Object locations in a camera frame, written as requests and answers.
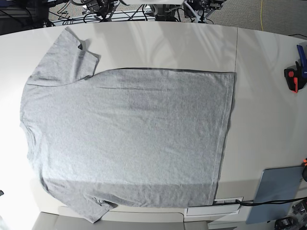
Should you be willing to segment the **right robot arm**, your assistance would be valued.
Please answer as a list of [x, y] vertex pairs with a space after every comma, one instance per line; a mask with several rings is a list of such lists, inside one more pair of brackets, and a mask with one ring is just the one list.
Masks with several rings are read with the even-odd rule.
[[84, 9], [83, 22], [110, 22], [119, 0], [70, 0], [70, 4]]

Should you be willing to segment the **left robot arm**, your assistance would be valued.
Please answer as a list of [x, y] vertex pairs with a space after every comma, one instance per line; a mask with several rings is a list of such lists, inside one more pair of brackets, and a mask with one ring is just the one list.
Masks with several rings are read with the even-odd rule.
[[183, 10], [186, 17], [193, 23], [211, 23], [210, 15], [220, 10], [226, 0], [185, 0]]

